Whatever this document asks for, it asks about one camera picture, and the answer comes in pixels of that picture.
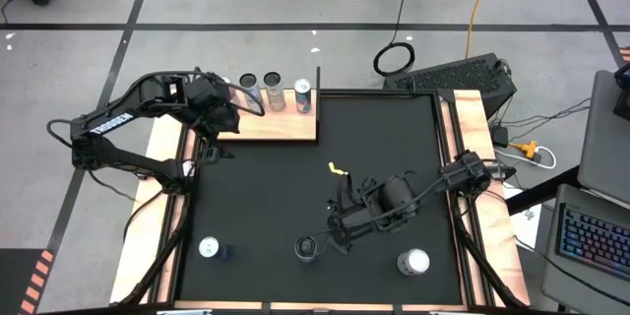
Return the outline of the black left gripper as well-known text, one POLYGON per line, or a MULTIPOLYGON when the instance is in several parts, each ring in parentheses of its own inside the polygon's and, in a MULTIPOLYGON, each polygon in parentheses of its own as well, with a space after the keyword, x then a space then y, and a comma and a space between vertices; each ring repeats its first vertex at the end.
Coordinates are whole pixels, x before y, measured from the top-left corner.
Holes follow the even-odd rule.
POLYGON ((233 158, 228 148, 229 137, 239 132, 239 113, 231 103, 229 85, 211 72, 187 72, 186 76, 187 125, 196 133, 218 133, 217 146, 208 145, 200 150, 199 164, 233 158))

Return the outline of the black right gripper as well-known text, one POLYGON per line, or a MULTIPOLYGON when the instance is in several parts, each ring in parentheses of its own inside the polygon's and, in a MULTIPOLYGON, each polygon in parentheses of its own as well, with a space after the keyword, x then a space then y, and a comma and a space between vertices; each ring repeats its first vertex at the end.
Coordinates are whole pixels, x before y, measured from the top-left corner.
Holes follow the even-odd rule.
POLYGON ((311 233, 311 236, 331 235, 331 238, 327 238, 324 245, 318 248, 315 256, 319 257, 328 250, 336 250, 342 255, 347 255, 354 241, 382 229, 388 221, 389 218, 383 212, 364 206, 330 207, 328 229, 311 233))

